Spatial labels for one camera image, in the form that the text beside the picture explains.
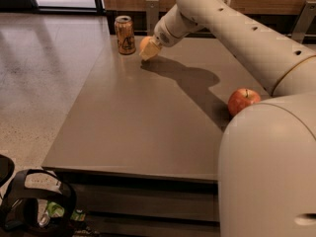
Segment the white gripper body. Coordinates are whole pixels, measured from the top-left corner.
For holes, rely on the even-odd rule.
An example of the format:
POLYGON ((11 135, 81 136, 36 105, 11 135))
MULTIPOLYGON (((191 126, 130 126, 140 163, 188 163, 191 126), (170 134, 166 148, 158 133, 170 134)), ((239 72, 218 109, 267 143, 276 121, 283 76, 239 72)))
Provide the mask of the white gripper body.
POLYGON ((184 38, 183 19, 163 16, 154 28, 154 38, 165 47, 172 47, 184 38))

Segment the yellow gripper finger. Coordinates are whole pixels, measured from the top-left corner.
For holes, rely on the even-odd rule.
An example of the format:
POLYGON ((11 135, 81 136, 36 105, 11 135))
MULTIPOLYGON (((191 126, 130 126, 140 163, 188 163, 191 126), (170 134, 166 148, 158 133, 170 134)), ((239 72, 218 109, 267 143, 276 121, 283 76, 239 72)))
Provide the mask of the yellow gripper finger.
POLYGON ((144 61, 146 61, 156 56, 160 52, 160 50, 161 45, 154 38, 152 38, 147 46, 139 52, 139 55, 144 61))

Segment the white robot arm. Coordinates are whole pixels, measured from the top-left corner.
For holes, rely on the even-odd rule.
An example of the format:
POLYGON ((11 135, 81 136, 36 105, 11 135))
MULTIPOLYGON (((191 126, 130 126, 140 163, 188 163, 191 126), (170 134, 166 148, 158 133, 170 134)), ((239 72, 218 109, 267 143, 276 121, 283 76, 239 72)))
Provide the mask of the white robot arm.
POLYGON ((140 54, 148 60, 206 28, 269 94, 222 136, 221 237, 316 237, 316 52, 230 1, 176 0, 140 54))

